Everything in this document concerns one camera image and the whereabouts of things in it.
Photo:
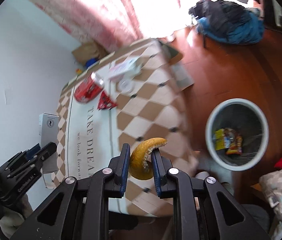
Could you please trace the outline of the yellow fruit peel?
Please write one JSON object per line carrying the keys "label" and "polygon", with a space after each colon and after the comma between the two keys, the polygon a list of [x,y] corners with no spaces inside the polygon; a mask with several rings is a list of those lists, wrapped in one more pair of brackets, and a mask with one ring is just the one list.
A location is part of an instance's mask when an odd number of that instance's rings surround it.
{"label": "yellow fruit peel", "polygon": [[153,177],[152,164],[148,157],[154,149],[167,144],[164,138],[151,138],[141,142],[130,156],[129,173],[138,180],[149,180]]}

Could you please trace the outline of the small red snack packet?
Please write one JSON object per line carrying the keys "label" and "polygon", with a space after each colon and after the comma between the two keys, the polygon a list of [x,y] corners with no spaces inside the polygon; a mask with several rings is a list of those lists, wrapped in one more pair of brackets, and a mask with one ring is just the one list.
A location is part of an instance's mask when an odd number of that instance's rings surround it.
{"label": "small red snack packet", "polygon": [[98,102],[98,110],[113,109],[114,107],[117,107],[117,103],[103,90]]}

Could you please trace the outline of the clear plastic lid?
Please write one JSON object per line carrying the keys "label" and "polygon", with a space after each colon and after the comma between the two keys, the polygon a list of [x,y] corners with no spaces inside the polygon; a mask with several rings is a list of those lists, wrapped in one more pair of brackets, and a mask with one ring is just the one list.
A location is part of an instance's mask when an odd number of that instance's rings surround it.
{"label": "clear plastic lid", "polygon": [[129,94],[134,89],[133,80],[128,78],[121,79],[117,84],[117,88],[120,92]]}

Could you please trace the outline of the white blue milk carton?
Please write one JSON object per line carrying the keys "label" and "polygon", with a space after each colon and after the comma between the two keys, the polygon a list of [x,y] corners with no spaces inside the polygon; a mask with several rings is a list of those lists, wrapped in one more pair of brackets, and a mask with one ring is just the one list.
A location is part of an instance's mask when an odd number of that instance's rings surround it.
{"label": "white blue milk carton", "polygon": [[[42,113],[39,115],[39,145],[41,148],[50,142],[57,143],[57,134],[59,116],[53,114]],[[54,153],[46,161],[43,162],[43,174],[49,174],[57,171],[57,153]]]}

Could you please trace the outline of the orange noodle snack bag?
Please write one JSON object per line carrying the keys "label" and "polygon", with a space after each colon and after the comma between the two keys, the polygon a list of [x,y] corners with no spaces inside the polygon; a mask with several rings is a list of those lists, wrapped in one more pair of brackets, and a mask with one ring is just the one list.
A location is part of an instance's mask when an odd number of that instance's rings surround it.
{"label": "orange noodle snack bag", "polygon": [[242,136],[234,129],[226,128],[226,137],[229,139],[230,145],[227,148],[226,155],[242,154]]}

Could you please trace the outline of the yellow snack box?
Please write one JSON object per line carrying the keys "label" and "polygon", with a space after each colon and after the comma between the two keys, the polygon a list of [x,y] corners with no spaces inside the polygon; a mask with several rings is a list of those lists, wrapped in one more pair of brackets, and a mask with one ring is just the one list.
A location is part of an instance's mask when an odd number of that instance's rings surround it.
{"label": "yellow snack box", "polygon": [[225,149],[225,133],[223,128],[214,132],[213,139],[216,151]]}

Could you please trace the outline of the white round trash bin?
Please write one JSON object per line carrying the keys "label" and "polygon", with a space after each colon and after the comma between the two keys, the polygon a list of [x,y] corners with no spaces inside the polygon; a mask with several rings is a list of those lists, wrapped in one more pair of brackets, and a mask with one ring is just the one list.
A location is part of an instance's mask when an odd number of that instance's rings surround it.
{"label": "white round trash bin", "polygon": [[267,119],[253,102],[234,98],[217,105],[205,131],[211,157],[231,171],[245,171],[264,156],[269,140]]}

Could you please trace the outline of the red soda can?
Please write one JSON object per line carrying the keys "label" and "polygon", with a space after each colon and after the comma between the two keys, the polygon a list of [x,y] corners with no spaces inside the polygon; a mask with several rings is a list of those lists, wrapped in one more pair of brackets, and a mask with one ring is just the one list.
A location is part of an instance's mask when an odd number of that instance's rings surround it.
{"label": "red soda can", "polygon": [[88,103],[104,89],[104,80],[96,72],[84,79],[75,89],[74,98],[79,103]]}

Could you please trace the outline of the white pink tissue box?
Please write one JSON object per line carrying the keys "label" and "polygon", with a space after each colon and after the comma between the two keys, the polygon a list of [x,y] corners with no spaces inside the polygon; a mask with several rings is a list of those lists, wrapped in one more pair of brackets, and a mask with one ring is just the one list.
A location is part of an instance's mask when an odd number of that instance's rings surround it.
{"label": "white pink tissue box", "polygon": [[112,63],[107,78],[112,82],[133,78],[140,74],[142,67],[143,62],[140,57],[129,57],[121,63]]}

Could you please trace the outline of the pink floral curtain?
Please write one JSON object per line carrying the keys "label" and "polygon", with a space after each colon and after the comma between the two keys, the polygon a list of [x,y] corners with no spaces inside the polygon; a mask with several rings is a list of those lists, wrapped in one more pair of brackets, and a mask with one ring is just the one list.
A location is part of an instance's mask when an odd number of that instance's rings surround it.
{"label": "pink floral curtain", "polygon": [[144,38],[165,38],[189,25],[199,0],[30,0],[81,43],[108,52]]}

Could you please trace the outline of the blue and black jacket pile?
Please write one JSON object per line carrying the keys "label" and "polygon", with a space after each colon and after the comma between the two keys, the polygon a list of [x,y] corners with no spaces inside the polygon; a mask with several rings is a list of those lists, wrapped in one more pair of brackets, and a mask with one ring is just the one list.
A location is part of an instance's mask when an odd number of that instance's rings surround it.
{"label": "blue and black jacket pile", "polygon": [[232,1],[200,0],[188,11],[197,22],[197,32],[220,43],[255,44],[264,34],[257,8],[246,8]]}

